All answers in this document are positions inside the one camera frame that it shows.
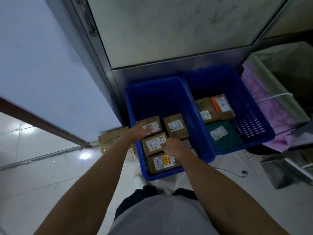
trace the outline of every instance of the yellow sticker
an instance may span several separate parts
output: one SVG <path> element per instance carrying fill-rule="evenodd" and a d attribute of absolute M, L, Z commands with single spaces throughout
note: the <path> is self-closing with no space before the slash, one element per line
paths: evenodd
<path fill-rule="evenodd" d="M 168 165 L 171 163 L 169 156 L 162 157 L 163 165 Z"/>

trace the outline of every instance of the basket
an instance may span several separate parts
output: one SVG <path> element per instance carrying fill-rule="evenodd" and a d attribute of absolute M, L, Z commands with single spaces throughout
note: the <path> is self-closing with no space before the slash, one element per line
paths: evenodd
<path fill-rule="evenodd" d="M 215 154 L 212 152 L 213 143 L 209 140 L 197 106 L 181 78 L 169 77 L 130 85 L 125 95 L 132 127 L 135 126 L 136 121 L 156 115 L 160 117 L 162 124 L 163 118 L 181 113 L 190 134 L 190 142 L 197 151 L 198 157 L 206 163 L 215 159 Z M 183 167 L 177 167 L 151 174 L 142 143 L 135 144 L 141 172 L 147 180 L 156 180 L 184 171 Z"/>
<path fill-rule="evenodd" d="M 225 151 L 218 151 L 214 148 L 215 155 L 228 154 L 274 139 L 275 133 L 272 127 L 235 69 L 221 65 L 195 70 L 185 73 L 183 80 L 195 100 L 225 94 L 236 115 L 229 122 L 243 144 Z"/>

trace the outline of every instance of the door handle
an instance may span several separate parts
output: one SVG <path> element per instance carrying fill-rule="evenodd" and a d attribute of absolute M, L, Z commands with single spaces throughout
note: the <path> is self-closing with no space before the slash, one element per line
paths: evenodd
<path fill-rule="evenodd" d="M 83 13 L 84 20 L 88 26 L 89 34 L 92 37 L 98 36 L 98 30 L 96 24 L 92 18 L 91 11 L 89 9 L 87 0 L 75 0 L 76 3 L 79 5 L 81 12 Z"/>

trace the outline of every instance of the pink cloth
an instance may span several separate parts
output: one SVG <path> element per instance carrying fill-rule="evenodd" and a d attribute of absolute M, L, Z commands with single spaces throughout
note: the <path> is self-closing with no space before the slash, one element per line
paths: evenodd
<path fill-rule="evenodd" d="M 245 70 L 242 73 L 241 80 L 246 85 L 253 99 L 257 101 L 271 97 L 258 76 L 248 67 L 247 62 L 244 62 L 243 67 Z M 272 141 L 263 143 L 263 145 L 279 152 L 287 150 L 291 143 L 291 136 L 289 134 L 298 124 L 293 121 L 287 111 L 275 98 L 256 103 L 276 134 L 276 137 Z"/>

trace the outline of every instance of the grey t-shirt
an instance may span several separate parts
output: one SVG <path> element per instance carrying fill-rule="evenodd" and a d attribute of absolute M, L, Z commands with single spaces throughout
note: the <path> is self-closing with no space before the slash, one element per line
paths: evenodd
<path fill-rule="evenodd" d="M 113 234 L 219 235 L 199 201 L 157 195 L 132 206 L 113 222 Z"/>

